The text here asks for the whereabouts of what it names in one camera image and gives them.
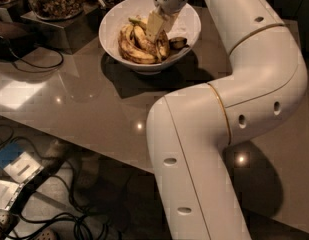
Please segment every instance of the bowl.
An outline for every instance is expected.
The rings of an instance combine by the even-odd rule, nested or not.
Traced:
[[[180,11],[172,28],[167,31],[168,38],[182,36],[187,38],[187,46],[170,55],[162,63],[137,64],[124,59],[119,52],[118,35],[120,29],[129,23],[129,17],[148,17],[155,9],[153,0],[124,0],[113,7],[103,18],[99,28],[99,39],[103,49],[119,63],[140,74],[157,74],[172,66],[184,57],[197,42],[201,32],[201,21],[195,9],[186,4]]]

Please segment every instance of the robotic arm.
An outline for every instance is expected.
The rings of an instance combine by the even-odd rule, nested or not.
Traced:
[[[251,239],[221,154],[294,113],[306,66],[265,0],[205,1],[233,74],[158,100],[147,119],[149,153],[174,239]]]

